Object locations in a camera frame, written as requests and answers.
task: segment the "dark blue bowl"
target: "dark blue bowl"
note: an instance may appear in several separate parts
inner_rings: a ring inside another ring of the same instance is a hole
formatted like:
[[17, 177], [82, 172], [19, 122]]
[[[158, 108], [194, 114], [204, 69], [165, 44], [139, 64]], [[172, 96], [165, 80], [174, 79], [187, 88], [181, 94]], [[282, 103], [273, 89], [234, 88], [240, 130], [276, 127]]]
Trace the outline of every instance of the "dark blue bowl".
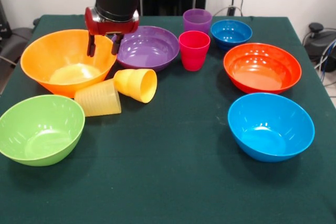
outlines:
[[229, 51], [249, 41], [252, 37], [252, 29], [243, 22], [225, 19], [212, 25], [211, 34], [220, 49]]
[[277, 94], [253, 93], [228, 111], [229, 127], [242, 150], [262, 162], [290, 159], [313, 142], [314, 123], [298, 104]]

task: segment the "table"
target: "table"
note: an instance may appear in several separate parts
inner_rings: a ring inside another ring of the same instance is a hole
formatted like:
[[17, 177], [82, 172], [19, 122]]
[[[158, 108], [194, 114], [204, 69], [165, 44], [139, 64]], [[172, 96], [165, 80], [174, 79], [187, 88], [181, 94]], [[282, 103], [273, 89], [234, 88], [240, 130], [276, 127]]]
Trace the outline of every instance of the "table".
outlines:
[[[159, 72], [149, 104], [120, 95], [121, 114], [87, 118], [78, 145], [62, 162], [28, 167], [1, 155], [1, 223], [335, 223], [333, 104], [287, 18], [232, 18], [251, 26], [252, 42], [279, 46], [300, 62], [300, 82], [282, 95], [315, 123], [314, 142], [304, 153], [269, 164], [238, 148], [227, 111], [243, 93], [224, 72], [223, 53], [212, 41], [200, 71], [185, 71], [178, 56]], [[183, 31], [181, 17], [142, 17], [141, 25], [177, 36]], [[32, 41], [71, 28], [85, 28], [83, 16], [46, 15]], [[47, 93], [19, 65], [0, 98], [0, 114]]]

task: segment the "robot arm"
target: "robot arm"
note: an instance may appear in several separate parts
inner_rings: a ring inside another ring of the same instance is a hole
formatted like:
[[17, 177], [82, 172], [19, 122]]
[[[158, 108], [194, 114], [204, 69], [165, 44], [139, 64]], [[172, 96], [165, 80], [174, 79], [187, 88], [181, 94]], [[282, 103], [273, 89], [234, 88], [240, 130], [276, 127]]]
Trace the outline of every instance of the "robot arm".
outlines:
[[117, 54], [124, 34], [133, 33], [139, 25], [139, 0], [96, 0], [95, 7], [87, 7], [85, 22], [89, 30], [88, 56], [95, 50], [95, 35], [117, 34], [112, 54]]

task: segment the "orange bowl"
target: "orange bowl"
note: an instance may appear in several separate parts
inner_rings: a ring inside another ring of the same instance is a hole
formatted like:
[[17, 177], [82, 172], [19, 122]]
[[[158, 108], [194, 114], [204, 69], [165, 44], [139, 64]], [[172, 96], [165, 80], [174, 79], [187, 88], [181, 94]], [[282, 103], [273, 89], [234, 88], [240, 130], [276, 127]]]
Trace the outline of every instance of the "orange bowl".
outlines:
[[53, 94], [73, 98], [76, 91], [105, 79], [117, 59], [113, 42], [95, 36], [96, 51], [87, 56], [87, 30], [63, 30], [43, 36], [23, 52], [23, 72]]
[[223, 62], [231, 81], [246, 93], [279, 94], [293, 87], [302, 75], [294, 56], [268, 44], [234, 47], [226, 53]]

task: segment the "tipped over cup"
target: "tipped over cup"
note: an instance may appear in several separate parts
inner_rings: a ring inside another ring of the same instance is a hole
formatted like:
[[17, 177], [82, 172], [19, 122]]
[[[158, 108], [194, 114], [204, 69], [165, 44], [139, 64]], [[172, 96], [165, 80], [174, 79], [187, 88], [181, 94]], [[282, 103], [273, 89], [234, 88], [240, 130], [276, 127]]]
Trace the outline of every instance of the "tipped over cup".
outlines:
[[124, 69], [115, 73], [114, 86], [122, 94], [149, 103], [156, 92], [157, 76], [152, 69]]
[[74, 100], [81, 105], [85, 116], [121, 113], [119, 94], [113, 79], [77, 91]]

